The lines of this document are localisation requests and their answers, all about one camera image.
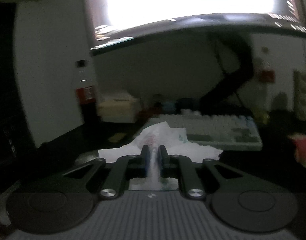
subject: small bottle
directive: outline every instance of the small bottle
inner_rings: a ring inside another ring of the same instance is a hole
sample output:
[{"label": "small bottle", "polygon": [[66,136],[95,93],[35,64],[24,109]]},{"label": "small bottle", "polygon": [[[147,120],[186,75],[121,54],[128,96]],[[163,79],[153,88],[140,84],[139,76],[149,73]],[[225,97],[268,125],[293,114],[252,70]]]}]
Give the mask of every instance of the small bottle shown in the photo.
[{"label": "small bottle", "polygon": [[272,66],[271,55],[267,47],[262,47],[263,65],[259,75],[259,81],[262,83],[274,83],[275,72]]},{"label": "small bottle", "polygon": [[84,123],[88,126],[99,124],[96,110],[95,84],[91,78],[90,69],[86,66],[86,60],[76,62],[76,95],[79,101]]}]

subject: keyboard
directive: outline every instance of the keyboard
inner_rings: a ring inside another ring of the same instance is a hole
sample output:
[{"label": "keyboard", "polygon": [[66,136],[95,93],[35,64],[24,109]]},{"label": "keyboard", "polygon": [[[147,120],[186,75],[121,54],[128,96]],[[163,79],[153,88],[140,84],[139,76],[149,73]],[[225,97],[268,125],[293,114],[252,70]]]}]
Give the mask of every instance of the keyboard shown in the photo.
[{"label": "keyboard", "polygon": [[224,151],[260,151],[263,147],[253,118],[243,115],[161,114],[150,118],[134,137],[159,122],[167,122],[172,128],[186,128],[189,141]]}]

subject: gray ribbed base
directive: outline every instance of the gray ribbed base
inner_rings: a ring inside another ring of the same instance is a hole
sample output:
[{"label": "gray ribbed base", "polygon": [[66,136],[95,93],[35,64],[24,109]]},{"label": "gray ribbed base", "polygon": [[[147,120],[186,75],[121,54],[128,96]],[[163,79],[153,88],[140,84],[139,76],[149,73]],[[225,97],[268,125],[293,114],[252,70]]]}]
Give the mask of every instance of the gray ribbed base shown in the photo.
[{"label": "gray ribbed base", "polygon": [[126,191],[102,201],[82,224],[53,235],[17,230],[7,240],[298,240],[287,230],[244,234],[218,222],[201,201],[178,191]]}]

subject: red label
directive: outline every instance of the red label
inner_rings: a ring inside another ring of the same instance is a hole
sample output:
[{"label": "red label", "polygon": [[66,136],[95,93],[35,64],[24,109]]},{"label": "red label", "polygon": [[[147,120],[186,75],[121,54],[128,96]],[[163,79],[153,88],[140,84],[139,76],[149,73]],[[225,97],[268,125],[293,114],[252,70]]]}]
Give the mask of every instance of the red label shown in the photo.
[{"label": "red label", "polygon": [[76,89],[76,94],[81,105],[96,102],[94,87],[85,87]]},{"label": "red label", "polygon": [[262,83],[274,83],[275,82],[274,70],[262,70],[259,76],[259,81]]}]

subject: yellow object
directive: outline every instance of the yellow object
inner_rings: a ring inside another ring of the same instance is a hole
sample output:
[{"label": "yellow object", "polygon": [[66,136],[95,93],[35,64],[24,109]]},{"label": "yellow object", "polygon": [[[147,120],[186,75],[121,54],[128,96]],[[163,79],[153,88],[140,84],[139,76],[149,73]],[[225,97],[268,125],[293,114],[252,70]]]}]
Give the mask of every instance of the yellow object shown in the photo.
[{"label": "yellow object", "polygon": [[252,113],[254,115],[254,121],[257,125],[267,125],[269,123],[269,114],[260,108],[253,108]]},{"label": "yellow object", "polygon": [[125,135],[126,133],[117,132],[116,134],[108,138],[108,141],[111,143],[117,143],[120,140],[122,140],[125,137]]},{"label": "yellow object", "polygon": [[138,99],[110,100],[98,105],[98,112],[103,122],[135,123],[136,115],[141,110]]}]

